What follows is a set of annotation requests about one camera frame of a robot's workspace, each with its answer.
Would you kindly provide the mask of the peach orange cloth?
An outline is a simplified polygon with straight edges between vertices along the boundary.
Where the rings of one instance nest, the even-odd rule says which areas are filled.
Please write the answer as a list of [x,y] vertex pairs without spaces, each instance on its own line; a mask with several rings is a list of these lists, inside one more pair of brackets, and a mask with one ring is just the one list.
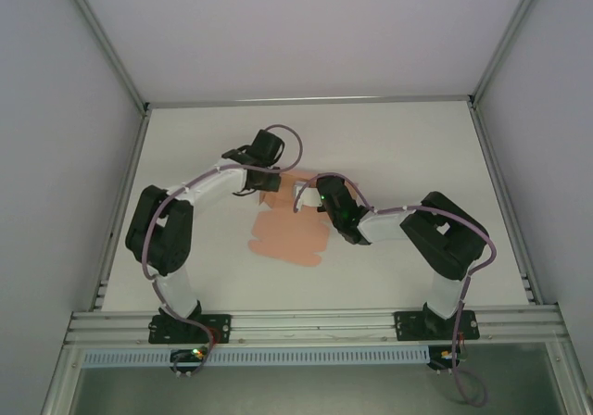
[[296,184],[315,175],[310,170],[289,170],[281,175],[278,191],[259,194],[260,212],[248,241],[251,252],[301,267],[322,262],[330,236],[327,214],[306,205],[297,213],[293,211]]

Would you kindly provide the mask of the small controller board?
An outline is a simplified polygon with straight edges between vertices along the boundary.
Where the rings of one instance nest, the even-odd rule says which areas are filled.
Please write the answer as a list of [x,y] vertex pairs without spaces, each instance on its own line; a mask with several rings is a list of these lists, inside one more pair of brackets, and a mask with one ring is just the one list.
[[437,373],[447,371],[453,373],[453,364],[457,367],[468,357],[467,346],[465,344],[457,345],[455,349],[451,346],[429,346],[429,362],[427,366]]
[[202,369],[208,355],[207,346],[173,350],[170,353],[170,369],[176,378],[191,378]]

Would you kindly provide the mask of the grey metal sheet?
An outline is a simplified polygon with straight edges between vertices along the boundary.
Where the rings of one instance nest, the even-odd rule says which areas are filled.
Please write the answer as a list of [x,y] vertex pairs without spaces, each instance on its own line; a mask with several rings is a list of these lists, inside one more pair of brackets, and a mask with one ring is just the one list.
[[462,400],[424,365],[223,367],[177,379],[164,368],[85,370],[71,415],[567,415],[542,346],[474,346]]

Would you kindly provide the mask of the aluminium frame crossbar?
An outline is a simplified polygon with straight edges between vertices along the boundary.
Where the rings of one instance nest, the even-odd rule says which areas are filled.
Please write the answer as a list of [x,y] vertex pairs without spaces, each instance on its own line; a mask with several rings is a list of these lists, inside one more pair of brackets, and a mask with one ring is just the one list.
[[423,95],[357,95],[357,96],[318,96],[253,98],[236,100],[209,100],[186,102],[151,102],[147,110],[209,107],[275,107],[298,105],[343,105],[372,103],[430,103],[430,102],[471,102],[470,94],[423,94]]

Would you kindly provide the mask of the wide aluminium base rail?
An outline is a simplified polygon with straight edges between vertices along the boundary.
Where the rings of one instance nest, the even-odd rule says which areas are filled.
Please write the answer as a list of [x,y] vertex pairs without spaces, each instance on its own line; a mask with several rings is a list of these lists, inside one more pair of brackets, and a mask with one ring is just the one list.
[[[565,342],[568,330],[556,306],[475,308],[477,344]],[[295,311],[237,311],[231,315],[228,347],[403,345],[391,308]],[[149,312],[76,312],[68,347],[148,345]]]

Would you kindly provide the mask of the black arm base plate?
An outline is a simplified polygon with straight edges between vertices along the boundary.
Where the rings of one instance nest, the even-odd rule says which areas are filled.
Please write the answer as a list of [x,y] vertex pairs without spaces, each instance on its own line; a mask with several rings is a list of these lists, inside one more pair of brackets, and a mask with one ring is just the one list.
[[[229,314],[202,314],[192,316],[192,320],[204,325],[216,344],[227,344],[231,334]],[[208,344],[208,335],[194,324],[179,321],[167,313],[155,315],[148,324],[148,343],[165,344]]]
[[[446,341],[453,337],[456,316],[443,320],[428,308],[393,314],[398,341]],[[480,338],[477,318],[471,310],[461,313],[459,334],[466,340]]]

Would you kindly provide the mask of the aluminium side rail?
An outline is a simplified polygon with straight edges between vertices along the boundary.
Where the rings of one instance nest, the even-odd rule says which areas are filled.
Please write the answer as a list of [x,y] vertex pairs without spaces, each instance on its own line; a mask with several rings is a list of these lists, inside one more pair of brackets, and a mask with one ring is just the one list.
[[498,163],[498,158],[487,132],[481,111],[472,97],[470,97],[470,100],[468,101],[468,108],[473,121],[473,127],[482,148],[490,179],[495,190],[498,206],[510,238],[513,254],[517,261],[519,271],[528,284],[528,286],[525,286],[524,288],[531,293],[532,297],[529,299],[530,302],[533,302],[536,305],[543,305],[543,295],[537,281],[534,266],[529,256],[515,210],[512,206],[508,187],[504,181],[502,170]]
[[91,311],[95,310],[99,289],[101,288],[103,282],[108,280],[111,271],[114,253],[118,246],[121,227],[131,194],[134,176],[137,171],[138,161],[142,153],[150,116],[151,110],[150,107],[148,107],[147,110],[140,116],[140,124],[137,134],[135,135],[132,142],[131,153],[128,156],[124,166],[123,177],[116,194],[115,206],[107,228],[107,238],[104,242],[101,255],[98,260],[98,271],[96,274],[95,286],[91,294],[90,302],[87,306],[87,309]]

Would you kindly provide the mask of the aluminium frame post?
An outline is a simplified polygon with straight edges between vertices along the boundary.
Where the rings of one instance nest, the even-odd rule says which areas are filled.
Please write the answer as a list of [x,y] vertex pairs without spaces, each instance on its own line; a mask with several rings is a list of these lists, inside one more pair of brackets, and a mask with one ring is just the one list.
[[537,1],[538,0],[519,0],[516,8],[514,8],[511,18],[505,27],[491,58],[488,60],[484,72],[473,89],[472,94],[469,96],[469,105],[471,108],[476,108],[486,95],[489,86],[495,80],[502,68],[502,65],[511,52],[514,43],[518,39],[518,36]]
[[144,117],[147,111],[146,101],[135,86],[129,71],[125,68],[114,44],[108,37],[105,28],[95,14],[89,0],[72,0],[72,2],[82,15],[82,18],[89,28],[90,33],[95,38],[104,58],[114,71],[116,78],[134,104],[135,109]]

